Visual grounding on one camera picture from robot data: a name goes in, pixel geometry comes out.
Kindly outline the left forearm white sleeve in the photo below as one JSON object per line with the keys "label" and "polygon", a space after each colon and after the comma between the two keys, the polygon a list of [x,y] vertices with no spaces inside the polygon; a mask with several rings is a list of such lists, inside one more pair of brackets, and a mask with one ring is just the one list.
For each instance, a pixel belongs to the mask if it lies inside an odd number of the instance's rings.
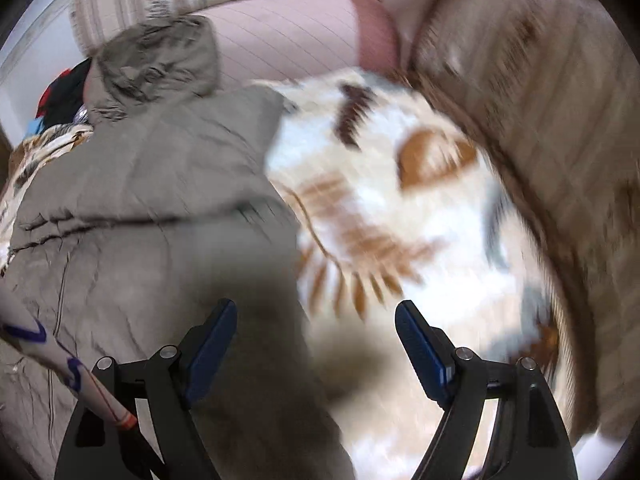
{"label": "left forearm white sleeve", "polygon": [[117,401],[84,363],[60,344],[4,285],[1,285],[1,338],[24,356],[57,374],[73,395],[104,422],[121,430],[137,425],[137,417]]}

